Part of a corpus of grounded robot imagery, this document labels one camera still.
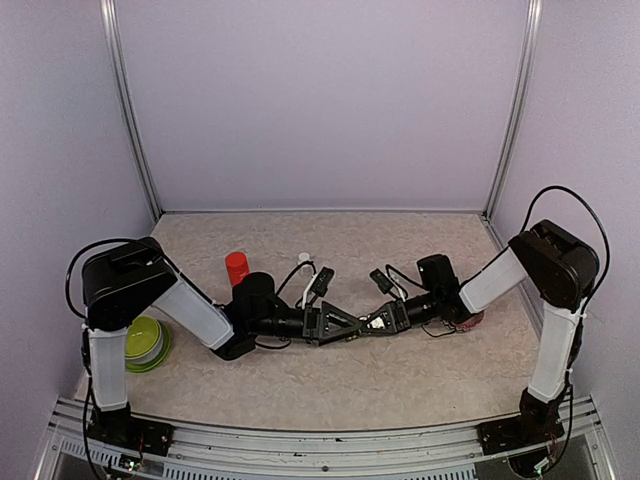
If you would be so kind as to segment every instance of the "white arm segment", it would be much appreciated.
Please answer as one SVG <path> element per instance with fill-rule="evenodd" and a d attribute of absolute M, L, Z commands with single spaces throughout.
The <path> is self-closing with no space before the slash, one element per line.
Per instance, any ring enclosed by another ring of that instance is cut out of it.
<path fill-rule="evenodd" d="M 96 406 L 104 411 L 127 406 L 124 384 L 124 354 L 128 328 L 115 332 L 89 330 L 91 376 Z"/>
<path fill-rule="evenodd" d="M 217 350 L 233 336 L 233 327 L 222 311 L 179 276 L 152 306 L 193 333 L 207 348 Z"/>
<path fill-rule="evenodd" d="M 543 302 L 543 310 L 540 350 L 528 391 L 538 400 L 549 403 L 564 389 L 569 354 L 580 322 L 581 309 L 571 313 L 566 308 L 556 308 Z"/>
<path fill-rule="evenodd" d="M 469 313 L 479 313 L 527 277 L 518 257 L 507 248 L 464 284 L 460 298 Z"/>

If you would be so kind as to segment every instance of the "table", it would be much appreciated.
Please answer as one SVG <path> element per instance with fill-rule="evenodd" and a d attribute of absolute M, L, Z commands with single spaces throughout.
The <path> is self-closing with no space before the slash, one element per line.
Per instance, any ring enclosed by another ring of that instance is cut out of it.
<path fill-rule="evenodd" d="M 476 215 L 286 212 L 165 215 L 153 232 L 208 295 L 230 300 L 224 257 L 247 254 L 252 271 L 281 282 L 310 253 L 336 270 L 326 300 L 356 316 L 386 302 L 369 272 L 391 263 L 418 278 L 416 260 L 450 256 L 463 280 L 496 250 Z M 293 304 L 306 281 L 282 297 Z M 418 290 L 409 288 L 411 294 Z M 151 315 L 167 320 L 159 312 Z M 412 329 L 315 347 L 257 349 L 225 362 L 170 322 L 165 363 L 127 374 L 134 412 L 236 427 L 368 430 L 446 424 L 515 412 L 538 340 L 516 291 L 491 305 L 472 331 L 439 339 Z M 83 386 L 78 398 L 83 398 Z"/>

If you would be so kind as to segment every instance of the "white wall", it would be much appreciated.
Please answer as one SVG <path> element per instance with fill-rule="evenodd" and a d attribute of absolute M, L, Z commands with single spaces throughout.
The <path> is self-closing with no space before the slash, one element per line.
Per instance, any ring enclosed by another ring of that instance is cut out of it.
<path fill-rule="evenodd" d="M 609 233 L 611 273 L 585 323 L 575 380 L 592 393 L 624 479 L 640 452 L 640 2 L 545 1 L 523 123 L 496 216 L 517 233 L 542 187 L 560 183 L 593 206 Z M 588 215 L 562 194 L 541 200 L 549 217 L 602 254 Z"/>
<path fill-rule="evenodd" d="M 71 256 L 150 228 L 99 2 L 0 2 L 2 478 L 25 478 L 80 374 L 80 320 L 63 296 Z"/>
<path fill-rule="evenodd" d="M 163 207 L 480 211 L 527 4 L 118 2 Z"/>

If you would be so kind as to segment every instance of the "red object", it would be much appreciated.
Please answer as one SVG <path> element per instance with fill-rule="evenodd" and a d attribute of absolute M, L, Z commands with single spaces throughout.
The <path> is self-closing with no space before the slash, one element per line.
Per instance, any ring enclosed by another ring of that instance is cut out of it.
<path fill-rule="evenodd" d="M 235 287 L 244 277 L 249 275 L 249 262 L 244 253 L 230 253 L 224 262 L 227 264 L 227 273 L 229 274 L 229 281 L 232 287 Z"/>

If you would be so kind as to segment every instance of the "red cylinder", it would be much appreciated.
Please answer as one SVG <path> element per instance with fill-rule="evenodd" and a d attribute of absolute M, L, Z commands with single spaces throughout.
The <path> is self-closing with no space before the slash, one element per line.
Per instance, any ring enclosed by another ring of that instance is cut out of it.
<path fill-rule="evenodd" d="M 235 287 L 244 277 L 249 275 L 249 262 L 247 256 L 242 252 L 233 252 L 225 258 L 229 282 Z"/>

